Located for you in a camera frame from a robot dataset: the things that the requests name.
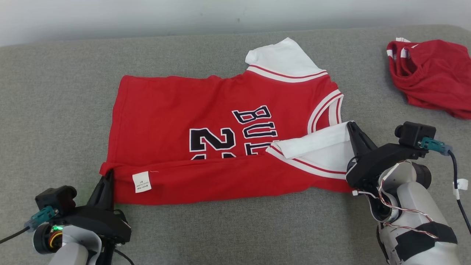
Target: red fabric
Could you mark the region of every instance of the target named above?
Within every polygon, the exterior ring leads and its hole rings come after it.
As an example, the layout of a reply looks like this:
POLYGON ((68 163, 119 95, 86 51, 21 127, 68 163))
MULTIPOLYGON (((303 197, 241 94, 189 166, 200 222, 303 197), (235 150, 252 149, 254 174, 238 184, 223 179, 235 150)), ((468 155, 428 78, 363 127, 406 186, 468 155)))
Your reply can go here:
MULTIPOLYGON (((115 169, 115 201, 129 204, 276 196, 308 187, 350 191, 345 180, 309 174, 264 151, 273 141, 306 135, 313 111, 335 91, 337 85, 328 75, 301 83, 276 81, 250 71, 228 79, 124 76, 113 108, 108 158, 100 173, 115 169), (242 124, 233 113, 261 106, 268 108, 271 117, 242 124), (276 130, 276 136, 244 135, 244 128, 260 123, 273 123, 274 128, 250 132, 276 130), (202 139, 206 150, 192 151, 190 130, 203 128, 221 141, 227 141, 222 129, 230 128, 235 146, 215 150, 202 139), (251 149, 258 155, 246 156, 247 144, 264 145, 251 149), (223 153, 235 157, 222 159, 223 153), (207 159, 191 160, 195 155, 207 159), (132 175, 144 171, 149 171, 152 189, 135 193, 132 175)), ((336 101, 329 102, 340 108, 336 101)), ((311 127, 328 127, 328 112, 315 114, 319 121, 311 127)))
POLYGON ((466 47, 442 40, 392 41, 387 50, 393 54, 393 83, 409 104, 471 119, 471 58, 466 47))
POLYGON ((227 159, 190 160, 144 167, 115 167, 115 202, 183 204, 245 197, 278 196, 309 187, 351 192, 345 180, 316 176, 269 153, 227 159), (148 171, 152 189, 135 193, 132 175, 148 171))

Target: white label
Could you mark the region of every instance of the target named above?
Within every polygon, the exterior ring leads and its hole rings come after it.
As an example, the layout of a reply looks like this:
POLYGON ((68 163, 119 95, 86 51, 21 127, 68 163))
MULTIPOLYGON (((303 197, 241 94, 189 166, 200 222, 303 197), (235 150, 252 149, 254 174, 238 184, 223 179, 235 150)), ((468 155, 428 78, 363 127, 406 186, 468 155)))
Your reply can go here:
POLYGON ((152 189, 152 187, 150 186, 148 171, 132 175, 132 180, 134 181, 134 185, 136 186, 136 193, 152 189))
POLYGON ((467 179, 458 179, 458 189, 467 190, 468 189, 468 180, 467 179))

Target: black lettering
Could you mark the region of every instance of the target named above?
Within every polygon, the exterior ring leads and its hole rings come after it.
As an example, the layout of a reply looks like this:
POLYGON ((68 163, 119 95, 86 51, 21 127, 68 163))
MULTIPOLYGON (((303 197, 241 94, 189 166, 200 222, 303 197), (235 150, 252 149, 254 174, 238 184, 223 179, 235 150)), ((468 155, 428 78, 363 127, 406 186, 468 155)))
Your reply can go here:
POLYGON ((222 153, 222 158, 232 158, 232 157, 236 157, 236 155, 234 155, 233 153, 229 153, 229 152, 223 152, 222 153))
POLYGON ((241 124, 246 124, 256 119, 271 118, 268 107, 263 105, 254 111, 238 111, 233 110, 232 113, 237 121, 241 124))
POLYGON ((250 156, 250 155, 257 155, 258 152, 255 152, 254 149, 257 149, 257 148, 267 148, 268 146, 270 146, 271 142, 263 142, 263 143, 245 143, 245 154, 250 156))
POLYGON ((250 125, 249 127, 244 128, 244 138, 259 138, 259 137, 276 137, 278 136, 276 130, 271 130, 275 129, 275 124, 273 122, 269 123, 257 123, 254 125, 250 125), (254 129, 262 129, 262 128, 268 128, 266 131, 260 131, 257 130, 257 132, 250 132, 250 130, 254 129))
POLYGON ((195 155, 191 160, 206 159, 206 154, 195 155))
POLYGON ((190 129, 190 152, 206 151, 206 143, 215 150, 229 150, 236 146, 236 135, 230 128, 222 128, 221 135, 225 138, 223 141, 208 128, 190 129))

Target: folded red cloth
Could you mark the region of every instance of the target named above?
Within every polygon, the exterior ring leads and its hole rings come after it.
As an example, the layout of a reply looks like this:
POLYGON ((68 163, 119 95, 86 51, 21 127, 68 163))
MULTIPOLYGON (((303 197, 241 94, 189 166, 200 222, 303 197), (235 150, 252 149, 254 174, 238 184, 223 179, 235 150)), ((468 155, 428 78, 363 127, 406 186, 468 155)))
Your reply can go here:
POLYGON ((466 47, 397 38, 388 44, 387 54, 393 83, 409 104, 471 119, 471 58, 466 47))

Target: red stripe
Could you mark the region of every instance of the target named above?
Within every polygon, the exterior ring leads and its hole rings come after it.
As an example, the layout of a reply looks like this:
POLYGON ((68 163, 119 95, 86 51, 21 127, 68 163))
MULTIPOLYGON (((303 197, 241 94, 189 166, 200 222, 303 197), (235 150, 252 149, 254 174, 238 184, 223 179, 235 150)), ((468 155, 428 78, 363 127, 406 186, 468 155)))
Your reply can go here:
POLYGON ((313 75, 306 75, 306 76, 289 76, 289 75, 282 75, 282 74, 279 74, 279 73, 272 72, 272 71, 267 70, 267 69, 264 69, 264 68, 262 68, 262 67, 260 67, 260 66, 250 65, 250 67, 258 68, 258 69, 263 70, 263 71, 265 71, 265 72, 269 72, 270 74, 279 75, 279 76, 286 77, 286 78, 293 78, 293 79, 306 78, 306 77, 311 77, 311 76, 316 76, 316 75, 320 75, 320 74, 323 74, 323 73, 327 73, 327 71, 322 71, 322 72, 320 72, 320 73, 313 74, 313 75))
POLYGON ((339 119, 339 109, 340 109, 340 99, 339 101, 337 102, 337 109, 335 111, 335 115, 337 116, 337 124, 340 123, 340 119, 339 119))
POLYGON ((338 93, 337 95, 333 96, 329 101, 327 101, 320 109, 320 111, 316 114, 316 116, 314 117, 314 120, 312 121, 312 126, 311 126, 311 132, 313 133, 315 131, 314 129, 314 126, 316 126, 316 119, 317 119, 317 116, 319 116, 320 114, 322 114, 322 109, 326 106, 326 105, 330 105, 332 104, 332 101, 335 100, 335 97, 338 97, 342 95, 342 93, 338 93))
MULTIPOLYGON (((283 155, 283 153, 282 153, 280 150, 278 150, 277 148, 273 148, 273 149, 274 149, 276 152, 278 152, 278 153, 280 153, 281 155, 283 155)), ((299 159, 296 159, 296 158, 293 158, 293 160, 294 160, 294 161, 297 161, 297 162, 299 162, 299 163, 301 163, 301 164, 304 164, 304 165, 306 165, 306 166, 310 166, 310 167, 312 167, 312 168, 315 168, 315 169, 317 169, 317 170, 324 171, 324 172, 327 172, 327 173, 333 173, 333 174, 346 174, 346 173, 347 173, 347 172, 331 171, 331 170, 323 169, 323 168, 320 168, 320 167, 317 167, 317 166, 313 166, 313 165, 311 165, 311 164, 308 164, 308 163, 306 163, 306 162, 304 162, 304 161, 301 161, 301 160, 299 160, 299 159)))

